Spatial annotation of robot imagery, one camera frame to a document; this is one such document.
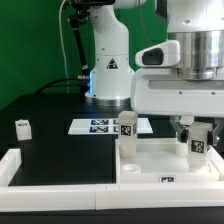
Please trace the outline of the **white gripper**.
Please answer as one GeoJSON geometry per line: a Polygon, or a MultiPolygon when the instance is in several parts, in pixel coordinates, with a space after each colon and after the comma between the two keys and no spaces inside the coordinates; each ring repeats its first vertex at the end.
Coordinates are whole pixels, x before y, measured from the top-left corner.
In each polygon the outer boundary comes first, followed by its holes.
{"type": "Polygon", "coordinates": [[[208,144],[217,146],[224,129],[224,68],[207,81],[179,79],[174,68],[139,69],[132,79],[131,107],[138,114],[171,116],[181,143],[187,142],[188,130],[179,116],[216,117],[208,144]]]}

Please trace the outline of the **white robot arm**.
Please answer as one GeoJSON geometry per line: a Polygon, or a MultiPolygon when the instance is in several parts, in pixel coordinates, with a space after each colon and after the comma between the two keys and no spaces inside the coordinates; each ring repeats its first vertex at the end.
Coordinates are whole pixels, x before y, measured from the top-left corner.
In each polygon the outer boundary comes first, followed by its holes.
{"type": "Polygon", "coordinates": [[[129,33],[114,14],[147,0],[73,0],[77,17],[90,20],[95,67],[90,74],[92,102],[126,100],[139,114],[171,118],[180,140],[198,131],[183,128],[183,115],[212,117],[205,133],[215,145],[224,129],[224,0],[154,0],[155,13],[167,23],[167,39],[139,51],[129,66],[129,33]]]}

